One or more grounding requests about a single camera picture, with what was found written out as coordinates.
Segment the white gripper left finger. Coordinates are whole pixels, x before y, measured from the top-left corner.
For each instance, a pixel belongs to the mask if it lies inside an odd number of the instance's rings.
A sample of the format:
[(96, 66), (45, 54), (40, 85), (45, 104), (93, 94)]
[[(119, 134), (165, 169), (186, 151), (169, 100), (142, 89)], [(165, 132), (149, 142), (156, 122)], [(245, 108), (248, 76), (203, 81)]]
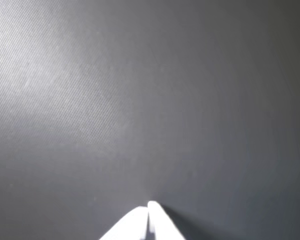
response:
[(138, 206), (117, 221), (100, 240), (144, 240), (148, 226), (148, 208)]

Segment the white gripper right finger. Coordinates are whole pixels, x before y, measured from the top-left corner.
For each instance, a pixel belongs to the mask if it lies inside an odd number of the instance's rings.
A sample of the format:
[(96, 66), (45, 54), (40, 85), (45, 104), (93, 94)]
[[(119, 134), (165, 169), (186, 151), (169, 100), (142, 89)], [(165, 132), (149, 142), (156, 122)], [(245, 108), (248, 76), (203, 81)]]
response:
[(164, 208), (154, 200), (147, 203), (149, 231), (156, 240), (186, 240)]

